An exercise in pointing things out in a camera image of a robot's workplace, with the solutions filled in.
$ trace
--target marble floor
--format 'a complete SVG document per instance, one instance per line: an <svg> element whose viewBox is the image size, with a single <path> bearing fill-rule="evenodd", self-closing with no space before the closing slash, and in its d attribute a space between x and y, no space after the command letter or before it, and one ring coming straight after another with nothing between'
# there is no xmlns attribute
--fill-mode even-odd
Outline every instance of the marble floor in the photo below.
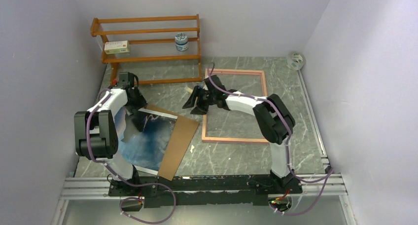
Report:
<svg viewBox="0 0 418 225"><path fill-rule="evenodd" d="M313 120L309 114L305 95L298 73L290 70L285 58L262 57L206 57L202 67L211 62L217 69L262 70L265 72L268 94L281 97L296 121L291 138L292 164L298 174L324 173L321 151L315 133ZM198 75L196 60L169 62L142 62L122 64L120 71L130 71L139 80L160 78L181 78ZM261 95L260 78L257 76L219 75L227 89L237 89L244 93ZM101 89L108 87L110 66L107 66ZM140 91L150 104L202 122L201 115L191 115L190 109L182 109L189 97L185 87L193 88L198 83L174 83L141 85ZM228 112L211 106L208 114L208 136L233 138L262 138L255 119L241 112ZM271 167L271 152L268 144L224 144L203 143L200 125L182 163L178 176L191 175L237 175L265 174ZM76 177L105 177L108 172L100 164L80 158Z"/></svg>

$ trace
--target white wall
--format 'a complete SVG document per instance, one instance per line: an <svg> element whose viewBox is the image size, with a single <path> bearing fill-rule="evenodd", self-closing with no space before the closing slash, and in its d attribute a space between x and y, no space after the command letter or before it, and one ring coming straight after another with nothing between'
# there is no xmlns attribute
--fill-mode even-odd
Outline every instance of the white wall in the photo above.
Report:
<svg viewBox="0 0 418 225"><path fill-rule="evenodd" d="M93 104L104 69L75 0L0 10L0 224L47 225L77 160L74 113Z"/></svg>
<svg viewBox="0 0 418 225"><path fill-rule="evenodd" d="M97 18L195 15L204 56L285 56L302 50L329 0L77 0Z"/></svg>
<svg viewBox="0 0 418 225"><path fill-rule="evenodd" d="M302 73L360 225L418 221L418 0L331 0Z"/></svg>

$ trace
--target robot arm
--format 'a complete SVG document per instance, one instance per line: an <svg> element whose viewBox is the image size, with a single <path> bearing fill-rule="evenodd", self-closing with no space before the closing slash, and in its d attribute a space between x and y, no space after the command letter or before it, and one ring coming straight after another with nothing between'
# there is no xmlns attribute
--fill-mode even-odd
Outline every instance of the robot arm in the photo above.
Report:
<svg viewBox="0 0 418 225"><path fill-rule="evenodd" d="M135 112L146 106L146 100L135 86L134 74L124 72L119 74L119 81L107 91L103 98L92 108L74 115L75 151L77 155L90 158L87 148L86 127L90 113L99 106L90 122L90 144L95 159L104 161L121 177L126 180L133 176L134 167L118 152L118 135L115 127L115 116L121 108L128 112Z"/></svg>
<svg viewBox="0 0 418 225"><path fill-rule="evenodd" d="M213 82L225 90L219 78L216 75L212 77ZM293 131L295 120L281 101L278 95L272 94L269 97L257 97L256 99L240 97L241 92L229 90L238 96L226 95L216 89L208 78L205 79L207 90L199 86L195 86L190 98L184 104L183 108L196 107L191 111L192 114L206 114L209 105L217 105L229 111L240 111L255 116L263 136L270 142L272 152L272 172L279 178L291 178L291 174L286 164L286 150L284 140L288 137L288 131L283 123L275 114L274 110L267 103L258 99L268 99L275 104L277 109L284 117L286 123Z"/></svg>

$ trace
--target blue painting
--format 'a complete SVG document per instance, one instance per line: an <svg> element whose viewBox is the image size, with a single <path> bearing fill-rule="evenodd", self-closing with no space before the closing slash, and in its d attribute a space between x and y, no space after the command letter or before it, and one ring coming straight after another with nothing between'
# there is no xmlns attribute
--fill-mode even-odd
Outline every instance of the blue painting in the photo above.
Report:
<svg viewBox="0 0 418 225"><path fill-rule="evenodd" d="M119 152L139 171L157 175L177 116L147 109L115 116Z"/></svg>

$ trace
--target black metal base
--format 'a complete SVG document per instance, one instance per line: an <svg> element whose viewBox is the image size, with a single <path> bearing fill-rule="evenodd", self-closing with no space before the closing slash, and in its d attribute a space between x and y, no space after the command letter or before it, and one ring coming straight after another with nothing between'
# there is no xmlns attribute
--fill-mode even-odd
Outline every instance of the black metal base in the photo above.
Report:
<svg viewBox="0 0 418 225"><path fill-rule="evenodd" d="M190 176L174 177L172 181L161 177L134 177L135 184L162 183L170 187L177 205L239 204L267 205L268 194L302 193L299 180L291 175L278 178L274 173L261 175ZM112 181L109 196L145 197L144 208L171 206L173 197L163 187L130 187Z"/></svg>

